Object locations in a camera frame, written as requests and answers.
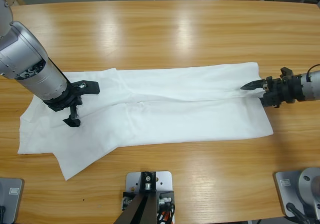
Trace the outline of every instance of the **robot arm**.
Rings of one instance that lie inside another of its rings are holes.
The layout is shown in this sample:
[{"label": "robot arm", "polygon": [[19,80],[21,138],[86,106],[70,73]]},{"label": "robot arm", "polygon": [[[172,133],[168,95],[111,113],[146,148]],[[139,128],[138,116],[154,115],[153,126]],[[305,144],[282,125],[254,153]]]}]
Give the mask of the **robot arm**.
[{"label": "robot arm", "polygon": [[76,106],[82,104],[81,95],[99,94],[98,83],[70,83],[36,37],[23,24],[13,21],[5,0],[0,0],[0,17],[0,74],[15,79],[54,111],[70,107],[71,115],[64,121],[78,127]]},{"label": "robot arm", "polygon": [[280,107],[282,102],[294,103],[298,101],[320,100],[320,71],[311,72],[311,70],[319,66],[317,64],[311,67],[307,73],[294,75],[292,70],[283,67],[280,78],[256,80],[247,83],[241,89],[254,90],[263,88],[265,94],[260,98],[264,107],[273,106]]}]

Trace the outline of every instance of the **wooden table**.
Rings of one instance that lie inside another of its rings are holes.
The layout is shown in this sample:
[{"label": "wooden table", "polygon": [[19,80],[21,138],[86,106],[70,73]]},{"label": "wooden table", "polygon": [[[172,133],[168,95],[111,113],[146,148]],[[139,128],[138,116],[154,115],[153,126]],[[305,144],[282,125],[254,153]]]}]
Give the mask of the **wooden table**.
[{"label": "wooden table", "polygon": [[[283,66],[298,74],[320,62],[320,11],[312,4],[107,1],[13,13],[62,71],[256,61],[261,77],[277,77]],[[320,166],[315,101],[266,108],[269,137],[118,148],[66,182],[52,154],[17,155],[19,117],[31,99],[17,82],[0,80],[0,176],[25,180],[18,223],[113,223],[126,174],[145,170],[172,172],[178,224],[279,217],[273,173]]]}]

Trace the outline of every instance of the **fabric fold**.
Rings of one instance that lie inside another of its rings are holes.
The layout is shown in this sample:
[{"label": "fabric fold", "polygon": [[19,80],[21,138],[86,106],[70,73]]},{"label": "fabric fold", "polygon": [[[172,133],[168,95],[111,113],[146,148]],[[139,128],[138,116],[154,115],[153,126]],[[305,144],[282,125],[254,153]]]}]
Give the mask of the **fabric fold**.
[{"label": "fabric fold", "polygon": [[63,122],[68,108],[54,112],[34,97],[20,117],[18,153],[53,153],[67,180],[117,147],[271,135],[263,90],[240,90],[260,79],[258,70],[250,62],[65,73],[97,81],[100,94],[82,96],[78,128]]}]

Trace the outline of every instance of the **black metal bracket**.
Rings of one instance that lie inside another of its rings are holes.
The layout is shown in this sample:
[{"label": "black metal bracket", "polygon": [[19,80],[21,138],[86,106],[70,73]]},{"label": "black metal bracket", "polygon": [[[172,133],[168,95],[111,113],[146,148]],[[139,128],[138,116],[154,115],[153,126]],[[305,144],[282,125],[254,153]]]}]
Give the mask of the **black metal bracket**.
[{"label": "black metal bracket", "polygon": [[4,206],[0,206],[0,224],[4,223],[6,208]]},{"label": "black metal bracket", "polygon": [[99,94],[100,88],[98,82],[79,81],[71,84],[74,87],[74,103],[70,106],[70,115],[63,121],[70,127],[79,127],[81,121],[77,112],[77,105],[82,105],[81,95],[83,94]]},{"label": "black metal bracket", "polygon": [[[124,211],[114,224],[160,223],[159,217],[161,213],[164,210],[171,209],[171,205],[174,205],[174,192],[157,192],[156,181],[156,172],[141,172],[139,193],[123,193],[122,206],[124,208],[122,210]],[[164,203],[160,207],[159,200],[161,198],[171,198],[171,202]]]},{"label": "black metal bracket", "polygon": [[266,79],[247,83],[241,89],[254,90],[263,88],[265,93],[260,98],[263,107],[273,106],[279,108],[282,102],[294,103],[295,100],[305,101],[302,91],[301,75],[294,75],[291,69],[281,68],[280,78],[273,79],[271,76]]},{"label": "black metal bracket", "polygon": [[70,115],[63,121],[70,127],[79,127],[81,121],[78,116],[77,105],[82,105],[81,95],[99,93],[98,82],[82,80],[75,83],[67,83],[67,88],[60,97],[44,101],[44,103],[55,112],[70,107]]}]

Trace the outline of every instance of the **bolt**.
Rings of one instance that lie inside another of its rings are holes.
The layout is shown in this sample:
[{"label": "bolt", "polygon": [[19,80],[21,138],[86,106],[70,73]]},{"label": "bolt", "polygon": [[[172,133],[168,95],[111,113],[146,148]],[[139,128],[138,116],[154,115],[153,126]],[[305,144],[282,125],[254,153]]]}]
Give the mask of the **bolt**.
[{"label": "bolt", "polygon": [[146,183],[144,189],[145,190],[151,190],[151,183]]},{"label": "bolt", "polygon": [[159,205],[163,206],[166,203],[171,203],[172,202],[172,198],[160,198],[159,199]]}]

